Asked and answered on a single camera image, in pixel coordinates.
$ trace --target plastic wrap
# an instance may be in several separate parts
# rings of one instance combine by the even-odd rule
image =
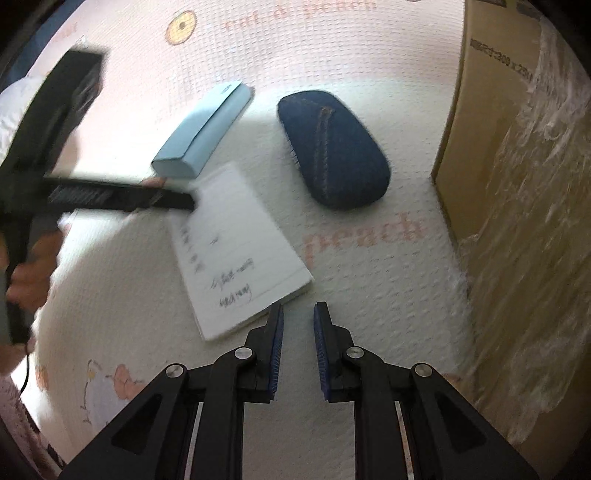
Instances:
[[[491,166],[486,221],[460,244],[475,325],[463,377],[512,443],[564,397],[591,332],[591,80],[541,27],[527,101]]]

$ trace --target person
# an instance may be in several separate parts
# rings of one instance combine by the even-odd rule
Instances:
[[[45,305],[51,286],[51,275],[57,268],[57,257],[64,240],[62,231],[44,234],[33,246],[34,261],[18,265],[11,276],[6,300],[34,313]],[[8,267],[9,257],[4,237],[0,233],[0,274]],[[19,345],[0,345],[0,419],[17,443],[23,455],[46,480],[59,473],[47,443],[40,435],[27,409],[20,400],[20,392],[10,374],[27,353],[35,348],[35,339]]]

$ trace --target white textured mat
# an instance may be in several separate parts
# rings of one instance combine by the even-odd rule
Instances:
[[[68,38],[72,44],[82,34],[112,49],[105,89],[79,129],[75,173],[140,179],[190,98],[233,78],[256,88],[204,172],[236,162],[316,283],[285,305],[277,401],[246,408],[244,477],[354,478],[352,406],[323,401],[314,303],[328,302],[335,323],[387,362],[427,361],[454,373],[468,345],[465,298],[429,176],[454,91],[463,2],[346,3],[375,4],[361,12],[328,2],[315,15],[311,3],[293,3],[276,22],[272,4],[118,3],[119,12],[105,11],[87,0],[70,19],[72,34],[50,45],[35,67],[46,68]],[[197,13],[196,30],[170,46],[168,22],[185,9]],[[254,10],[259,23],[226,29]],[[162,19],[163,11],[169,17]],[[81,26],[93,14],[103,21]],[[176,66],[161,65],[171,61],[163,51],[176,56]],[[135,77],[124,79],[124,67]],[[176,72],[172,83],[166,72]],[[389,158],[391,185],[379,202],[335,213],[311,199],[275,117],[280,97],[306,87],[341,98]],[[68,460],[168,363],[211,363],[241,345],[250,328],[220,342],[201,340],[157,213],[79,215],[38,327],[41,388],[25,400]]]

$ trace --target hand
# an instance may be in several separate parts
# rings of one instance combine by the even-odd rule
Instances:
[[[57,267],[57,254],[63,243],[60,231],[43,235],[33,246],[35,260],[18,265],[11,277],[11,285],[6,299],[20,308],[34,313],[45,305],[49,294],[50,277]],[[4,237],[0,233],[0,274],[8,267],[8,251]],[[22,361],[26,352],[35,349],[35,339],[31,338],[25,349],[24,344],[0,345],[0,375],[10,374]]]
[[[50,277],[57,268],[57,254],[60,252],[64,235],[60,230],[43,235],[31,252],[33,262],[17,265],[12,273],[11,285],[6,299],[31,313],[43,307],[49,294]],[[8,266],[8,252],[4,237],[0,235],[0,270]]]
[[[143,187],[153,187],[155,189],[161,189],[162,187],[164,187],[165,183],[166,179],[163,179],[161,177],[150,177],[148,179],[142,180],[142,183],[140,185]]]

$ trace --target cardboard box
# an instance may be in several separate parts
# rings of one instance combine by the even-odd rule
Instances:
[[[590,99],[531,5],[466,1],[433,177],[469,281],[476,406],[542,478],[591,424]]]

